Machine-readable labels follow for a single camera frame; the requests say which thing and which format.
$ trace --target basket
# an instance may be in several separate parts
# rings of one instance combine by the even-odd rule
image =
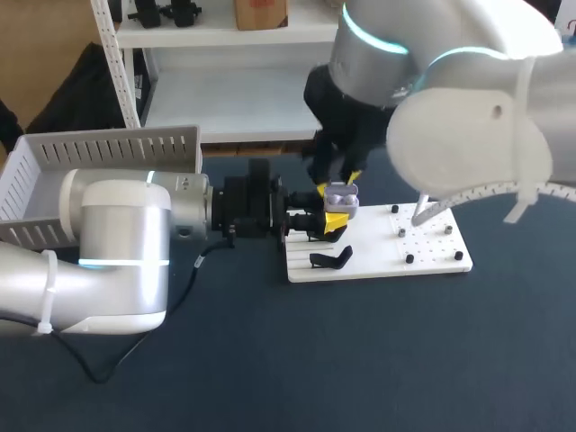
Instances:
[[[76,246],[59,220],[64,176],[76,168],[200,173],[195,126],[24,135],[0,176],[0,239],[27,249]]]

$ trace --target table surface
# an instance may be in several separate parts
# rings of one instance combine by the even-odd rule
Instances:
[[[247,165],[206,159],[204,172],[219,185]],[[272,165],[311,187],[297,157]],[[363,205],[417,199],[383,152],[358,185]],[[104,386],[48,338],[3,338],[0,430],[574,430],[576,206],[543,198],[506,226],[512,204],[454,211],[466,275],[292,285],[272,240],[239,241]],[[173,246],[172,299],[199,250]],[[105,365],[132,338],[70,339]]]

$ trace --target white pegboard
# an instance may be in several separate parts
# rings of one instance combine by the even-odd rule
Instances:
[[[140,119],[136,112],[136,105],[133,102],[133,94],[131,94],[130,82],[116,39],[116,30],[110,16],[108,1],[91,0],[91,3],[126,128],[137,129],[140,127]],[[129,57],[127,61],[132,61],[132,56],[130,55]]]
[[[450,210],[415,228],[410,220],[416,204],[399,208],[392,213],[391,205],[361,207],[337,244],[309,241],[305,233],[291,232],[286,238],[288,279],[304,283],[472,270],[472,258]],[[447,226],[453,227],[452,234],[445,233]],[[398,236],[400,229],[406,230],[405,238]],[[311,268],[310,254],[337,257],[346,246],[352,246],[354,254],[342,270]],[[462,261],[455,259],[457,251],[463,252]],[[413,264],[406,263],[407,255],[414,256]]]

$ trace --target white shelf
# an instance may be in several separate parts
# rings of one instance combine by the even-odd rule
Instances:
[[[288,27],[238,31],[233,0],[203,1],[203,12],[193,27],[178,29],[172,20],[145,30],[136,20],[125,20],[117,32],[120,48],[182,48],[332,42],[338,29],[338,11],[324,0],[292,0]]]
[[[304,103],[310,67],[161,72],[147,127],[200,126],[202,142],[307,140],[319,125]]]

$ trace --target white stand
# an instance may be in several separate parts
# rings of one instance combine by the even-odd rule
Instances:
[[[416,204],[400,204],[399,207],[396,214],[392,213],[391,205],[361,207],[337,244],[310,242],[305,233],[291,232],[286,238],[290,282],[438,275],[472,270],[473,261],[450,210],[414,228],[410,220]],[[448,226],[453,227],[452,234],[446,234]],[[400,229],[406,230],[406,237],[399,237]],[[312,268],[310,254],[337,257],[346,246],[352,246],[354,254],[343,269]],[[455,259],[458,251],[463,252],[461,261]],[[413,264],[406,263],[408,255],[414,256]]]

